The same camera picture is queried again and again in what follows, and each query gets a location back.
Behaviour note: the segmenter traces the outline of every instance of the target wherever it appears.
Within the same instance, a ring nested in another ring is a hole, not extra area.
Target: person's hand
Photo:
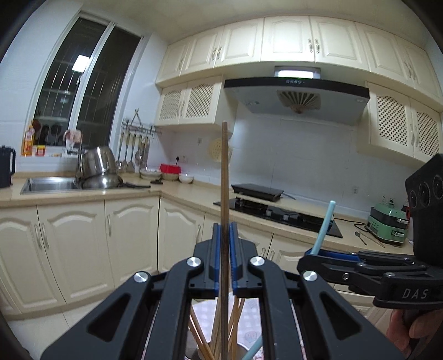
[[[393,310],[386,336],[400,349],[405,358],[411,354],[409,341],[429,337],[432,339],[443,321],[443,310],[435,310],[418,317],[408,330],[403,323],[403,310]]]

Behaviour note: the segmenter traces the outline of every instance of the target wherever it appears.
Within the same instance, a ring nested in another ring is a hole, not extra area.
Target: kitchen counter
[[[124,174],[123,180],[133,184],[149,184],[148,181],[140,179],[137,175]],[[220,207],[213,205],[213,202],[220,200],[220,188],[208,184],[182,184],[178,181],[163,181],[163,185],[152,185],[150,189],[131,189],[119,188],[109,190],[82,190],[47,194],[25,194],[20,195],[20,191],[26,181],[26,178],[13,178],[13,185],[0,190],[0,208],[22,207],[36,205],[54,205],[66,203],[79,203],[100,200],[120,200],[139,198],[144,196],[162,196],[165,199],[181,203],[183,205],[198,209],[215,216],[220,215]],[[282,198],[276,203],[270,203],[274,206],[286,208],[288,210],[299,211],[302,213],[323,217],[326,212],[326,206],[321,207],[307,202]],[[269,220],[260,219],[255,216],[239,213],[237,211],[229,212],[230,220],[240,224],[284,236],[308,244],[314,244],[317,234],[312,231],[298,229],[288,225],[275,223]],[[381,247],[375,242],[365,238],[368,246],[355,236],[356,228],[352,220],[365,222],[365,219],[352,219],[346,216],[335,214],[336,223],[343,235],[343,238],[336,238],[327,235],[323,243],[324,248],[340,251],[359,251],[374,250],[388,253],[413,254],[412,245],[406,242],[402,247],[394,247],[385,244],[386,248]]]

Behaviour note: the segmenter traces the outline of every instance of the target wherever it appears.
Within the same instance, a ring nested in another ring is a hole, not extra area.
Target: black kettle
[[[11,176],[14,175],[15,172],[16,151],[3,145],[0,147],[0,188],[7,188],[8,186],[11,186]]]

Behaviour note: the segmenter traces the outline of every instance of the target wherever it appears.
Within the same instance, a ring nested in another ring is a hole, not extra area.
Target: green rice cooker
[[[406,212],[396,209],[391,200],[371,208],[365,228],[381,242],[401,246],[408,235],[408,226]]]

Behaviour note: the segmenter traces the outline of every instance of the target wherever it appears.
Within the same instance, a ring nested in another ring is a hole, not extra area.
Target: stainless steel sink
[[[27,179],[20,194],[41,194],[83,190],[74,177],[36,177]]]

